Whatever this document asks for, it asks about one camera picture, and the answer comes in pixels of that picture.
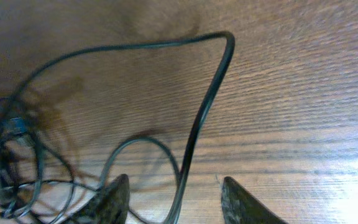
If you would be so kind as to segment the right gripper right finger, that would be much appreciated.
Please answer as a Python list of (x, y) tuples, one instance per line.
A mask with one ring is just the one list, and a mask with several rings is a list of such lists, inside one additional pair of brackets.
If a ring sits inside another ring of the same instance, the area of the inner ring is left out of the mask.
[(225, 224), (287, 224), (230, 176), (223, 181), (221, 208)]

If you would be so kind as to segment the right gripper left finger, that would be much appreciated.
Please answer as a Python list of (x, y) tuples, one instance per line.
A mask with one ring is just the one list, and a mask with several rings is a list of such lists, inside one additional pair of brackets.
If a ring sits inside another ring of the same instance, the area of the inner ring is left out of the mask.
[(129, 211), (129, 178), (121, 174), (101, 188), (63, 224), (125, 224)]

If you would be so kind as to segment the black USB cable thick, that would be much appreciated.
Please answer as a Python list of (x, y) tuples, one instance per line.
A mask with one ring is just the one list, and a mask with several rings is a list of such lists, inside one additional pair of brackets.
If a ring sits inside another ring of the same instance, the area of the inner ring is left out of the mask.
[[(175, 182), (175, 196), (163, 220), (176, 223), (180, 216), (182, 173), (171, 149), (152, 136), (135, 134), (120, 142), (112, 151), (97, 139), (87, 140), (85, 159), (80, 167), (72, 167), (60, 153), (60, 148), (45, 133), (4, 134), (0, 138), (0, 220), (21, 223), (24, 217), (32, 223), (43, 223), (45, 214), (34, 210), (46, 184), (68, 187), (62, 207), (51, 214), (50, 223), (63, 223), (77, 212), (101, 188), (109, 185), (120, 174), (118, 169), (137, 171), (139, 178), (151, 176), (151, 165), (160, 167), (166, 159)], [(128, 215), (142, 223), (148, 221), (130, 206)]]

